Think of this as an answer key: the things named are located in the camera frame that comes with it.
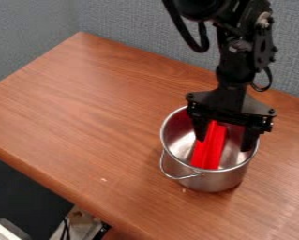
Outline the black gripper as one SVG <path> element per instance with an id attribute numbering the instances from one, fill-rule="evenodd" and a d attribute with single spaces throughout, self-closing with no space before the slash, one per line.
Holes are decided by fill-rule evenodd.
<path id="1" fill-rule="evenodd" d="M 261 134 L 271 132 L 275 110 L 247 93 L 246 86 L 219 85 L 211 91 L 187 93 L 186 100 L 198 141 L 206 139 L 210 120 L 245 126 L 242 152 L 253 148 Z"/>

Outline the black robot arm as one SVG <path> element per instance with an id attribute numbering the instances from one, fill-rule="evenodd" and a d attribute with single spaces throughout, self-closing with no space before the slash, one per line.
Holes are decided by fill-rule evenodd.
<path id="1" fill-rule="evenodd" d="M 198 140 L 205 140 L 215 120 L 245 128 L 241 150 L 249 151 L 259 135 L 271 131 L 275 110 L 247 93 L 270 88 L 254 83 L 255 75 L 270 73 L 277 47 L 269 0 L 170 0 L 166 3 L 181 35 L 194 51 L 209 50 L 206 22 L 217 29 L 221 60 L 215 69 L 218 87 L 187 94 L 187 113 Z"/>

